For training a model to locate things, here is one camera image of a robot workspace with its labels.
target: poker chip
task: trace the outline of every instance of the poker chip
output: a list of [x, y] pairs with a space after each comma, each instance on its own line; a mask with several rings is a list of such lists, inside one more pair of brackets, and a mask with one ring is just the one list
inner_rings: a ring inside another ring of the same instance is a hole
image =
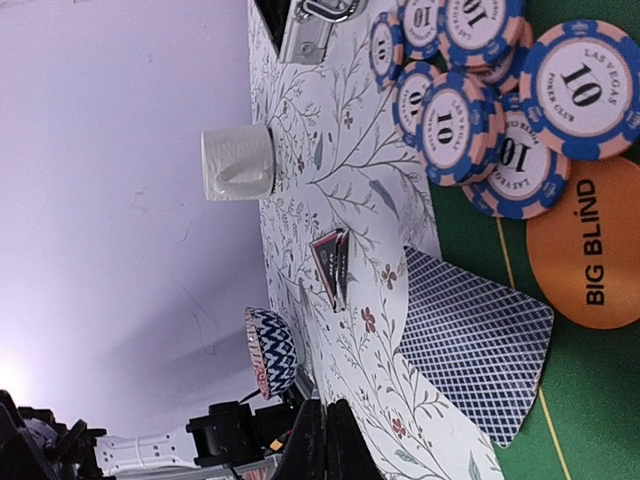
[[507, 132], [496, 169], [481, 183], [463, 186], [485, 215], [524, 220], [552, 208], [562, 197], [570, 161], [549, 149], [529, 126], [517, 94], [502, 97]]
[[438, 53], [438, 0], [401, 0], [398, 18], [404, 33], [404, 53], [427, 60]]
[[493, 87], [483, 84], [483, 82], [475, 75], [467, 75], [478, 88], [480, 88], [487, 102], [485, 109], [489, 114], [489, 138], [487, 140], [487, 150], [485, 152], [482, 164], [474, 168], [474, 174], [465, 182], [466, 184], [478, 183], [485, 180], [491, 172], [496, 168], [500, 159], [500, 151], [505, 139], [506, 118], [501, 100], [498, 98]]
[[520, 38], [522, 0], [439, 0], [440, 50], [452, 66], [482, 68], [503, 58]]
[[509, 49], [507, 56], [491, 65], [489, 70], [478, 71], [476, 75], [483, 82], [495, 86], [500, 93], [510, 92], [518, 86], [520, 72], [534, 41], [533, 28], [529, 22], [525, 22], [518, 45]]
[[600, 20], [556, 25], [520, 75], [522, 109], [549, 148], [576, 160], [623, 152], [640, 135], [640, 49]]
[[402, 140], [410, 147], [416, 144], [418, 111], [433, 79], [440, 75], [437, 67], [427, 62], [412, 62], [398, 77], [393, 88], [393, 121]]
[[437, 76], [418, 112], [416, 147], [429, 180], [462, 185], [482, 165], [489, 141], [487, 98], [457, 72]]
[[376, 83], [388, 87], [400, 75], [404, 61], [404, 36], [397, 17], [389, 12], [378, 15], [369, 40], [369, 63]]

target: green felt table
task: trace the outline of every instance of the green felt table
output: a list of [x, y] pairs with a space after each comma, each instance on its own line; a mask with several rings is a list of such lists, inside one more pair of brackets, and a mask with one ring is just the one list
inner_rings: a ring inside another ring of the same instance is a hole
[[[577, 18], [608, 21], [640, 41], [637, 0], [527, 2], [536, 37]], [[624, 156], [640, 163], [639, 147]], [[546, 300], [528, 260], [526, 222], [482, 215], [459, 188], [430, 188], [445, 260], [504, 285], [511, 283], [510, 263], [515, 288]], [[596, 331], [556, 312], [536, 404], [514, 443], [496, 447], [507, 480], [640, 479], [638, 346], [640, 322]]]

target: metal latch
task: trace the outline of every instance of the metal latch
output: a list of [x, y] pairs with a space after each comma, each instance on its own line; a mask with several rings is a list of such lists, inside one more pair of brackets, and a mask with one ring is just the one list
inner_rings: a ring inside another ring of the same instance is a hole
[[317, 65], [327, 50], [331, 28], [364, 11], [367, 0], [293, 0], [287, 17], [280, 61]]

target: purple-tinted wall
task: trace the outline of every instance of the purple-tinted wall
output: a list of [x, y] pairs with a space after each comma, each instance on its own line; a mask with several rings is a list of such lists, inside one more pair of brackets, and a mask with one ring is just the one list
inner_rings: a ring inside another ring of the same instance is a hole
[[0, 388], [20, 403], [136, 435], [256, 388], [257, 204], [204, 200], [199, 144], [250, 122], [246, 9], [0, 5]]

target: white floral surface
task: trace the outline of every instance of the white floral surface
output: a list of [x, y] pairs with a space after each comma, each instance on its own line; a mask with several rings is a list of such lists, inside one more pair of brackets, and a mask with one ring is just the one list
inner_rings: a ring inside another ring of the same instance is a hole
[[[438, 255], [427, 180], [369, 69], [368, 33], [394, 0], [333, 29], [317, 67], [282, 65], [249, 0], [255, 122], [272, 130], [276, 192], [261, 202], [271, 308], [297, 328], [325, 403], [346, 398], [388, 479], [502, 479], [493, 447], [397, 352], [407, 315], [402, 247]], [[351, 231], [349, 310], [333, 313], [309, 243]]]

